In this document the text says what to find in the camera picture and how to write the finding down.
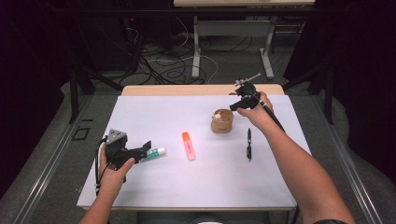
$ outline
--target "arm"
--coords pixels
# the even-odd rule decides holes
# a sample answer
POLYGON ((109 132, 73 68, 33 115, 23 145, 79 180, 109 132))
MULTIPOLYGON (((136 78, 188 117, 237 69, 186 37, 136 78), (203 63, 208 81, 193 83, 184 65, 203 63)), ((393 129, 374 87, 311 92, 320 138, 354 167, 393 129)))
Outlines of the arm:
MULTIPOLYGON (((266 94, 261 92, 261 95, 272 109, 266 94)), ((280 173, 301 208, 304 223, 321 219, 355 223, 326 171, 273 122, 260 104, 251 110, 239 108, 237 111, 249 118, 267 138, 280 173)))
POLYGON ((107 223, 110 217, 111 206, 119 195, 123 178, 134 165, 134 159, 131 158, 125 162, 118 170, 112 170, 105 167, 106 162, 106 144, 102 146, 100 153, 100 174, 103 176, 101 180, 101 187, 99 195, 87 211, 85 216, 79 222, 85 223, 107 223))

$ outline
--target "black pen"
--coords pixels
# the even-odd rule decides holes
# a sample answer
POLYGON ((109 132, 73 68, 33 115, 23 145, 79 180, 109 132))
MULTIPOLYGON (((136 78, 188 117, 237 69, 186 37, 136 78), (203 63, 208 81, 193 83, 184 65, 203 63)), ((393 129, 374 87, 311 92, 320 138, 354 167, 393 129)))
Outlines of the black pen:
POLYGON ((247 158, 251 161, 251 132, 250 128, 247 130, 247 158))

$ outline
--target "wooden table edge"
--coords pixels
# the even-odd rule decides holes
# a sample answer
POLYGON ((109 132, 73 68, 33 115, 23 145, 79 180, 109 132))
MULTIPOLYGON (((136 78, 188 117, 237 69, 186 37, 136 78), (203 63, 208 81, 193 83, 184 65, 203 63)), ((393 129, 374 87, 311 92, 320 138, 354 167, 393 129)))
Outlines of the wooden table edge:
MULTIPOLYGON (((257 91, 264 91, 268 95, 284 95, 278 84, 255 84, 257 91)), ((235 85, 145 85, 126 86, 121 96, 154 96, 154 95, 229 95, 235 93, 239 87, 235 85)))

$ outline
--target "marker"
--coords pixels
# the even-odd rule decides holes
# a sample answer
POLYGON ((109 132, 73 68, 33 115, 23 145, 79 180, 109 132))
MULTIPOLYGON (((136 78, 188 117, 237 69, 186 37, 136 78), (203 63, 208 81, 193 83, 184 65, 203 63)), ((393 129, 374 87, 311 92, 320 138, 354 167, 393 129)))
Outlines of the marker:
POLYGON ((181 136, 183 137, 184 148, 186 148, 187 157, 189 158, 189 161, 193 161, 195 159, 195 152, 190 140, 189 133, 184 132, 181 134, 181 136))

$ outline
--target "pen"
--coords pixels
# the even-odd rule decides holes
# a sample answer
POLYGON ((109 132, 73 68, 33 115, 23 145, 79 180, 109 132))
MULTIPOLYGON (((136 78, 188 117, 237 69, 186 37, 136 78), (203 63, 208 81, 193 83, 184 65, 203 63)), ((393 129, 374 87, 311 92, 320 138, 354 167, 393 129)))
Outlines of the pen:
POLYGON ((184 148, 186 148, 187 157, 189 158, 189 161, 193 161, 195 159, 195 152, 190 140, 189 133, 184 132, 181 135, 183 137, 184 148))
POLYGON ((251 132, 250 128, 247 130, 247 158, 251 161, 251 132))

